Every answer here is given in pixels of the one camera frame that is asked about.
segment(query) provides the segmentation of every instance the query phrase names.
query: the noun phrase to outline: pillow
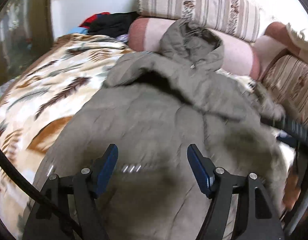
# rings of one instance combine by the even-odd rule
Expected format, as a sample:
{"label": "pillow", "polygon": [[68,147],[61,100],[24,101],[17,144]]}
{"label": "pillow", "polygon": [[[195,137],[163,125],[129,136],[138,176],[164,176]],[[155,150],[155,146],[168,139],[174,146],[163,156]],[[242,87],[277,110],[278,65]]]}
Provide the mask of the pillow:
{"label": "pillow", "polygon": [[[135,51],[158,52],[161,37],[173,22],[174,20],[159,18],[135,20],[129,29],[129,47]],[[210,28],[209,30],[223,40],[224,62],[222,68],[230,73],[250,76],[257,80],[260,73],[259,59],[249,43]]]}
{"label": "pillow", "polygon": [[308,65],[298,58],[281,57],[266,73],[263,85],[280,104],[288,101],[298,121],[308,125]]}
{"label": "pillow", "polygon": [[138,0],[138,10],[143,16],[191,19],[248,42],[259,33],[259,8],[249,0]]}

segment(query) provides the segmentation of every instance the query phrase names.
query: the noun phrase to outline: pile of clothes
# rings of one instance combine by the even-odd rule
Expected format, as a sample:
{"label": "pile of clothes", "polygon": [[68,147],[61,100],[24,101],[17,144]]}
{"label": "pile of clothes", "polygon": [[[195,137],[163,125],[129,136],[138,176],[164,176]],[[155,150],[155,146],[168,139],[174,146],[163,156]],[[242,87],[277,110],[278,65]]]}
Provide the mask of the pile of clothes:
{"label": "pile of clothes", "polygon": [[[249,93],[217,73],[223,55],[218,36],[181,19],[163,35],[159,54],[121,56],[49,148],[34,186],[42,188],[51,166],[60,177],[75,174],[115,143],[117,170],[97,202],[110,239],[195,239],[210,205],[187,160],[196,144],[229,173],[263,178],[281,211],[287,170],[260,115],[280,119],[284,111],[261,84]],[[136,165],[138,172],[125,172]],[[237,202],[233,195],[223,239],[231,238]]]}
{"label": "pile of clothes", "polygon": [[132,22],[138,17],[137,12],[113,13],[102,12],[87,18],[79,27],[70,33],[87,35],[107,35],[121,42],[128,41],[128,30]]}

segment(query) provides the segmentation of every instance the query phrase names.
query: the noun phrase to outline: striped fabric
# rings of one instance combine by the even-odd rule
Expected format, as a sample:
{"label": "striped fabric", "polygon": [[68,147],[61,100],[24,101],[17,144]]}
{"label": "striped fabric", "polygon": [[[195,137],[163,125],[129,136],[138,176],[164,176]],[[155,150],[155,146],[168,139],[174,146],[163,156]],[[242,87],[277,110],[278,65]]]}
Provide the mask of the striped fabric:
{"label": "striped fabric", "polygon": [[308,65],[294,56],[281,57],[263,80],[274,99],[286,101],[297,112],[296,118],[308,125]]}
{"label": "striped fabric", "polygon": [[138,6],[144,16],[187,18],[249,42],[259,33],[259,8],[248,0],[138,0]]}

